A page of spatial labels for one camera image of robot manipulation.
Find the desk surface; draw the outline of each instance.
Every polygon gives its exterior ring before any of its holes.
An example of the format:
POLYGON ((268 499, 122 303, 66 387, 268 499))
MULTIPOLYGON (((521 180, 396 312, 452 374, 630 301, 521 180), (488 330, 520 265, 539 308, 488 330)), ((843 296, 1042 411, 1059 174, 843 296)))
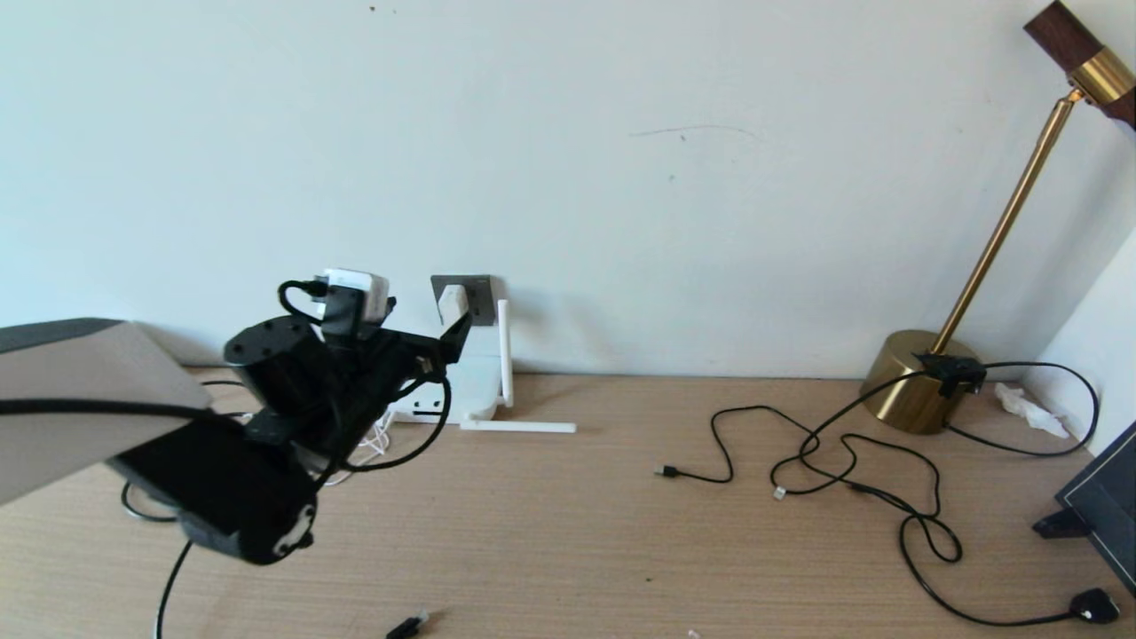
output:
MULTIPOLYGON (((223 372, 206 371, 218 377, 223 372)), ((211 387, 225 410, 242 389, 211 387)), ((836 433, 916 446, 943 473, 944 520, 966 558, 937 562, 911 531, 916 561, 950 601, 991 619, 1064 609, 1104 587, 1121 621, 992 629, 934 604, 900 557, 902 515, 843 487, 776 501, 769 467, 801 432, 769 414, 720 422, 737 468, 725 486, 665 480, 659 463, 721 475, 708 417, 767 403, 817 424, 857 384, 528 375, 518 420, 575 421, 573 435, 452 429, 415 462, 320 493, 316 545, 268 567, 194 549, 174 588, 169 639, 384 637, 420 608, 424 637, 704 639, 774 637, 1131 637, 1133 600, 1084 540, 1029 526, 1089 457, 1021 458, 953 434, 918 437, 858 409, 825 438, 819 464, 846 463, 836 433)), ((971 398, 957 423, 1035 446, 1056 443, 971 398)), ((428 426, 395 426, 396 449, 428 426)), ((855 478, 929 503, 928 473, 862 447, 855 478)), ((815 481, 786 472, 783 482, 815 481)), ((176 526, 127 517, 122 480, 89 468, 3 507, 0 637, 149 637, 183 543, 176 526)))

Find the brass floor lamp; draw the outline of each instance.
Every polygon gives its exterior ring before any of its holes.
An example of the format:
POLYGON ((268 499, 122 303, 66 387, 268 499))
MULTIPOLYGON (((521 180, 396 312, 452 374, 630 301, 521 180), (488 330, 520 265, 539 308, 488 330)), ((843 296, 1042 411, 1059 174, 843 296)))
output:
MULTIPOLYGON (((1066 72, 1072 90, 1053 106, 1021 179, 943 327, 937 334, 908 330, 888 335, 863 382, 862 392, 922 370, 920 355, 954 355, 977 359, 974 351, 953 341, 951 337, 967 313, 967 307, 989 271, 1078 101, 1084 99, 1109 117, 1136 128, 1136 78, 1064 5, 1053 2, 1026 24, 1025 30, 1066 72)), ((949 397, 944 397, 939 393, 939 385, 938 380, 929 376, 911 377, 876 393, 864 401, 864 406, 880 421, 896 429, 920 434, 942 432, 966 393, 951 392, 949 397)))

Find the wall socket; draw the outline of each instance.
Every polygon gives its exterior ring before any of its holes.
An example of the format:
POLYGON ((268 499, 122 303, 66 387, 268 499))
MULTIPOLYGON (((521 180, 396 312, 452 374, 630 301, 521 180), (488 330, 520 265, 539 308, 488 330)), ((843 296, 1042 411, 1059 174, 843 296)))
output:
POLYGON ((492 326, 496 321, 496 301, 488 275, 431 275, 429 283, 434 287, 435 302, 442 299, 442 291, 450 284, 465 287, 474 326, 492 326))

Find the scuff mark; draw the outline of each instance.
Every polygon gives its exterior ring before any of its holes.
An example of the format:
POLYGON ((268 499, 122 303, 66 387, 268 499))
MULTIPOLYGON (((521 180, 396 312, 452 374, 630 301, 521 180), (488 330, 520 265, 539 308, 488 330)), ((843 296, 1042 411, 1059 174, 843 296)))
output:
POLYGON ((754 133, 754 132, 752 132, 752 131, 749 131, 749 130, 745 130, 745 128, 741 128, 741 127, 737 127, 737 126, 727 126, 725 124, 695 124, 695 125, 692 125, 692 126, 676 126, 674 128, 657 128, 654 131, 640 131, 637 133, 628 133, 627 136, 628 138, 645 138, 648 135, 658 135, 660 133, 682 133, 683 131, 696 131, 696 130, 700 130, 700 128, 717 128, 719 131, 733 131, 734 133, 741 133, 743 135, 749 135, 750 138, 753 138, 754 140, 759 140, 760 139, 760 138, 758 138, 758 134, 754 133))

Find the brass lamp base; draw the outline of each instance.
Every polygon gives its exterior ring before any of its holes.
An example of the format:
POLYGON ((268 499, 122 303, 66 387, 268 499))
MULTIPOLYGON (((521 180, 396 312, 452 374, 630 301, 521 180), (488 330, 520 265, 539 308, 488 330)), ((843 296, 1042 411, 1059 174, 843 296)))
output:
MULTIPOLYGON (((868 392, 889 380, 921 371, 924 366, 916 359, 916 355, 930 350, 935 338, 935 333, 914 330, 888 335, 876 356, 876 363, 871 365, 868 379, 860 387, 860 392, 868 392)), ((946 355, 978 358, 972 350, 957 341, 949 342, 944 350, 946 355)), ((955 392, 947 399, 938 393, 938 380, 911 377, 874 395, 863 405, 889 426, 909 433, 934 434, 943 432, 943 425, 967 395, 955 392)))

